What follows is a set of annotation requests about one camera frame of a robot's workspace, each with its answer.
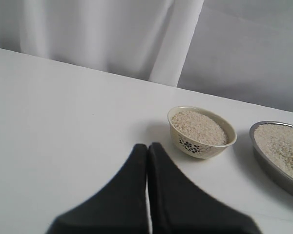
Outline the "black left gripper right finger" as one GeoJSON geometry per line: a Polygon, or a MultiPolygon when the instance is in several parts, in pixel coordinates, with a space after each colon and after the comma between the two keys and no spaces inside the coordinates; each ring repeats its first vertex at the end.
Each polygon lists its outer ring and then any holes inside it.
{"type": "Polygon", "coordinates": [[[249,216],[189,180],[157,142],[148,149],[147,186],[154,234],[261,233],[249,216]]]}

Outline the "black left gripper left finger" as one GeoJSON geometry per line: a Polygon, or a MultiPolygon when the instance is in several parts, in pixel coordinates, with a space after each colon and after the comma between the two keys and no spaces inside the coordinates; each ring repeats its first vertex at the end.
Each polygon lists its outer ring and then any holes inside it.
{"type": "Polygon", "coordinates": [[[134,145],[117,174],[94,196],[59,215],[49,234],[147,234],[148,148],[134,145]]]}

